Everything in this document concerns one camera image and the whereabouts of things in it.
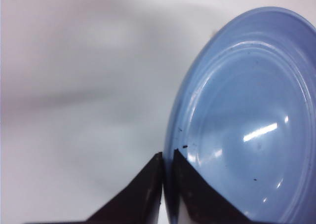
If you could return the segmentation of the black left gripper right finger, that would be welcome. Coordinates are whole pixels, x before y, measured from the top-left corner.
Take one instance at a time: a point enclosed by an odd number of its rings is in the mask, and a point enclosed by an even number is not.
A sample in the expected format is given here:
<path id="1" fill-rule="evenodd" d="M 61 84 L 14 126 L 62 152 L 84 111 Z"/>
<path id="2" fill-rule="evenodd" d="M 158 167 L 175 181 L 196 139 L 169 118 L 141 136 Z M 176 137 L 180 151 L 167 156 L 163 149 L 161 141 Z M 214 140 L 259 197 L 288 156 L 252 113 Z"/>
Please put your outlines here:
<path id="1" fill-rule="evenodd" d="M 176 149 L 172 161 L 174 224 L 260 224 L 210 186 Z"/>

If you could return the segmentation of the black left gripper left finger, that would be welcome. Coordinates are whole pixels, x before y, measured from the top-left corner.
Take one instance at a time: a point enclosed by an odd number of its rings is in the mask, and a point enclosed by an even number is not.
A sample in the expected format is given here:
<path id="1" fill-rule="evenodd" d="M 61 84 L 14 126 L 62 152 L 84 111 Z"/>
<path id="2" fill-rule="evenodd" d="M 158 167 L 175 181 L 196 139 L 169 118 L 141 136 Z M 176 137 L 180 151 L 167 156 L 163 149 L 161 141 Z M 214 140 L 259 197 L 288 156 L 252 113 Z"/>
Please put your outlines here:
<path id="1" fill-rule="evenodd" d="M 133 180 L 84 221 L 73 224 L 156 224 L 162 195 L 163 159 L 156 153 Z"/>

